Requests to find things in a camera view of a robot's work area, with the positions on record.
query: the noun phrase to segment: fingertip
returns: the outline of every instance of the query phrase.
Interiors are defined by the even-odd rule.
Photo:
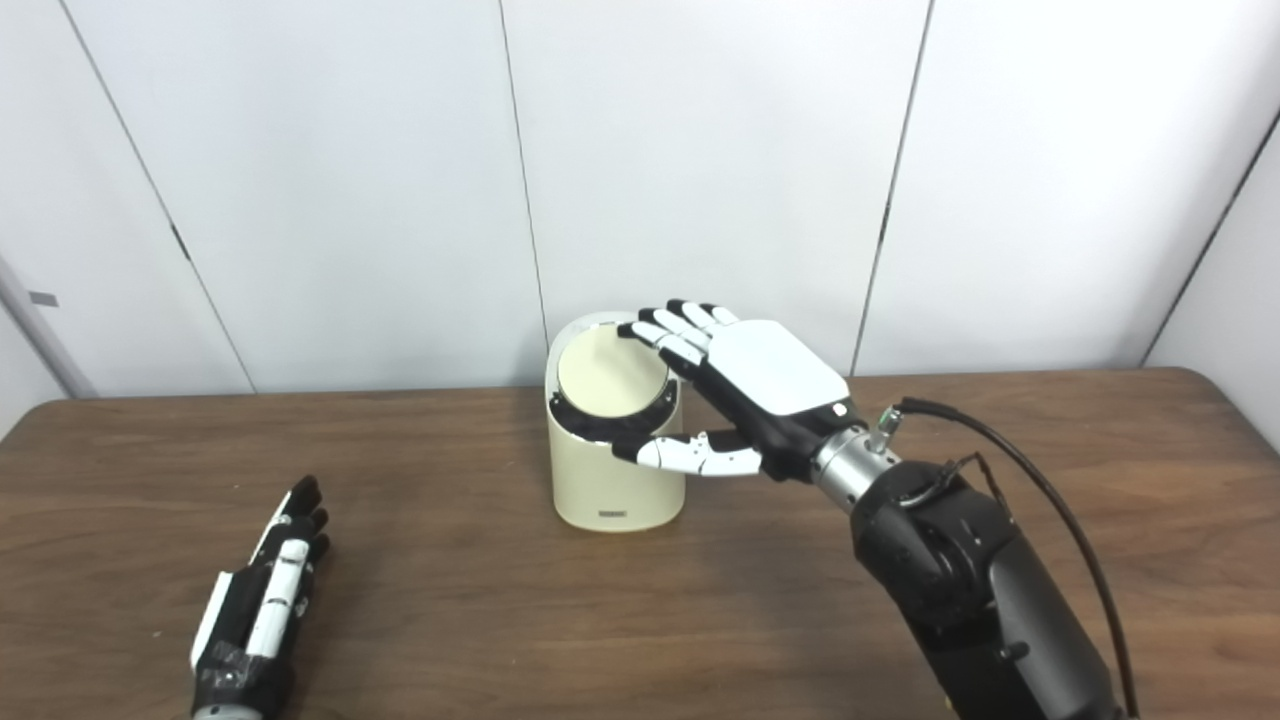
[[[316,532],[324,529],[329,524],[329,511],[324,507],[317,507],[315,512],[311,514],[311,524],[315,525]]]

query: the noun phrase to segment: white robotic hand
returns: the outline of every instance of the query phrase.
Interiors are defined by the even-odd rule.
[[[822,445],[864,425],[845,380],[773,320],[739,320],[724,307],[672,300],[640,311],[618,336],[655,348],[736,430],[616,441],[613,455],[699,475],[810,482]]]

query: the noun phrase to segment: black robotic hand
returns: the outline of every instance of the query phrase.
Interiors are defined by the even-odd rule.
[[[724,307],[672,300],[618,327],[689,380],[735,430],[635,437],[613,454],[640,465],[699,475],[764,470],[810,482],[819,447],[863,427],[845,380],[773,320],[740,320]]]
[[[288,702],[289,656],[315,565],[329,550],[320,502],[320,484],[307,475],[285,493],[248,565],[218,575],[191,647],[195,720],[273,720]]]

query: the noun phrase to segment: white wall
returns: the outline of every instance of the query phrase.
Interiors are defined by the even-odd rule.
[[[937,3],[856,372],[1137,365],[1277,54],[1267,0]]]
[[[247,392],[58,3],[0,3],[0,286],[72,389]]]
[[[1258,158],[1148,365],[1192,368],[1280,448],[1280,133]]]
[[[504,8],[550,332],[686,297],[847,369],[927,1]]]
[[[58,382],[0,305],[0,438],[32,407],[63,397]]]
[[[68,5],[260,391],[540,377],[495,1]]]

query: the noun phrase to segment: panel seam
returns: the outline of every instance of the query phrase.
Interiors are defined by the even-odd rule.
[[[906,146],[906,133],[911,127],[911,110],[915,108],[915,91],[920,85],[920,68],[924,67],[924,47],[929,40],[929,26],[933,23],[933,3],[924,10],[924,27],[920,29],[920,46],[915,53],[915,69],[911,72],[911,90],[906,95],[906,109],[902,113],[902,129],[897,136],[897,150],[893,154],[893,172],[888,178],[888,193],[884,196],[884,215],[881,218],[879,234],[876,238],[876,254],[872,258],[872,272],[867,278],[867,296],[863,301],[863,316],[858,323],[858,340],[854,343],[854,359],[849,364],[849,375],[858,369],[858,356],[863,350],[863,336],[867,332],[867,318],[870,315],[872,291],[876,288],[876,274],[879,270],[881,251],[884,249],[884,236],[888,231],[888,218],[893,209],[893,192],[897,190],[897,173],[902,165],[902,149]]]
[[[529,168],[525,163],[525,138],[520,131],[520,108],[516,102],[516,74],[511,69],[511,41],[507,38],[507,8],[498,0],[498,18],[502,22],[502,50],[507,59],[507,87],[511,88],[511,115],[516,123],[516,147],[520,152],[520,183],[525,191],[525,217],[529,218],[529,249],[534,254],[534,282],[538,284],[538,311],[543,318],[543,343],[550,354],[550,328],[547,327],[547,299],[543,296],[543,269],[538,260],[538,237],[534,234],[534,205],[529,199]]]
[[[1267,143],[1271,142],[1271,136],[1275,135],[1277,124],[1280,124],[1280,110],[1277,110],[1276,115],[1271,118],[1271,127],[1268,127],[1267,132],[1263,133],[1262,142],[1258,143],[1258,149],[1254,150],[1253,158],[1244,168],[1244,174],[1240,176],[1240,182],[1235,184],[1235,191],[1226,201],[1226,206],[1222,208],[1222,213],[1217,217],[1217,222],[1213,223],[1213,229],[1210,231],[1208,237],[1204,240],[1204,245],[1199,250],[1199,255],[1196,256],[1196,263],[1192,264],[1190,270],[1187,273],[1187,278],[1183,279],[1183,286],[1178,288],[1178,295],[1174,296],[1174,301],[1169,305],[1169,311],[1165,313],[1165,318],[1160,322],[1160,327],[1156,328],[1156,334],[1151,338],[1151,345],[1148,345],[1147,351],[1142,354],[1142,360],[1138,363],[1139,368],[1146,368],[1147,363],[1151,360],[1151,354],[1155,352],[1156,345],[1160,342],[1160,336],[1165,334],[1165,328],[1169,327],[1169,322],[1174,318],[1178,305],[1181,304],[1183,296],[1187,295],[1187,288],[1189,288],[1192,282],[1196,279],[1196,273],[1199,272],[1201,264],[1204,261],[1204,256],[1208,255],[1208,249],[1213,245],[1213,241],[1217,240],[1217,233],[1221,232],[1228,215],[1230,215],[1231,209],[1235,208],[1235,201],[1239,200],[1240,193],[1244,192],[1244,186],[1248,184],[1249,177],[1253,174],[1253,168],[1258,164],[1258,158],[1262,156]]]
[[[97,78],[97,86],[102,90],[102,95],[106,96],[106,102],[111,106],[111,113],[115,114],[115,122],[119,123],[125,140],[129,142],[129,149],[133,151],[134,160],[137,160],[138,167],[142,168],[142,176],[147,179],[147,184],[151,187],[151,193],[155,196],[156,204],[160,206],[160,211],[164,213],[165,220],[169,223],[169,229],[173,232],[173,237],[178,242],[178,249],[182,251],[183,258],[191,266],[192,274],[196,277],[200,292],[205,296],[205,302],[209,304],[209,309],[214,313],[218,328],[221,331],[223,337],[227,338],[227,346],[232,348],[232,355],[236,356],[236,364],[239,365],[241,373],[244,375],[244,382],[248,383],[250,391],[256,395],[257,386],[253,384],[253,377],[248,374],[244,359],[241,356],[239,348],[236,347],[236,342],[232,340],[232,334],[227,329],[227,323],[223,320],[221,313],[218,311],[218,305],[214,302],[214,297],[209,292],[209,286],[205,284],[204,275],[200,274],[200,268],[196,266],[196,261],[192,260],[191,254],[187,251],[187,245],[182,241],[182,234],[179,234],[178,225],[173,220],[169,205],[164,201],[164,196],[160,193],[160,188],[156,186],[156,181],[151,176],[151,168],[147,167],[146,160],[142,158],[142,151],[138,149],[138,143],[133,138],[133,133],[129,131],[128,123],[124,122],[124,114],[120,111],[120,106],[115,102],[115,96],[111,95],[111,90],[106,86],[106,78],[102,77],[102,70],[97,67],[97,60],[95,60],[93,54],[90,53],[88,44],[84,41],[84,35],[81,33],[79,26],[76,23],[76,18],[72,15],[70,8],[67,6],[67,0],[58,0],[58,5],[63,9],[63,15],[67,17],[67,23],[72,27],[72,32],[76,35],[76,42],[79,44],[81,51],[84,54],[84,59],[88,60],[88,65],[92,68],[93,77]]]

